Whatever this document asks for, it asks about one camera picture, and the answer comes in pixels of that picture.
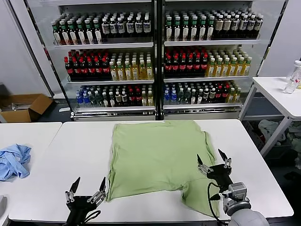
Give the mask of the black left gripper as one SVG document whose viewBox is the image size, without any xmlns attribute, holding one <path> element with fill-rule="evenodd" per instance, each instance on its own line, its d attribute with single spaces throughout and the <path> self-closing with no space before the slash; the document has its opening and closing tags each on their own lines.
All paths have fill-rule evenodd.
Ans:
<svg viewBox="0 0 301 226">
<path fill-rule="evenodd" d="M 66 220 L 67 226 L 83 226 L 90 220 L 101 214 L 98 206 L 106 198 L 106 177 L 103 178 L 99 190 L 92 196 L 75 196 L 80 177 L 71 185 L 69 191 L 65 192 L 66 202 L 70 213 Z"/>
</svg>

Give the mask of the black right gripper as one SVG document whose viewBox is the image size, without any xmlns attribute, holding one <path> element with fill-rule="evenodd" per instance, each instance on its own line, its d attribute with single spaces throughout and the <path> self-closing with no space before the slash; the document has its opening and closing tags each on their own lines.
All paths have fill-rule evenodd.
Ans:
<svg viewBox="0 0 301 226">
<path fill-rule="evenodd" d="M 227 155 L 218 149 L 218 152 L 223 159 L 223 164 L 214 165 L 211 167 L 206 166 L 200 156 L 197 154 L 198 159 L 198 170 L 208 179 L 213 179 L 216 181 L 217 185 L 220 188 L 228 188 L 233 182 L 230 179 L 230 174 L 232 172 L 232 159 L 228 158 Z"/>
</svg>

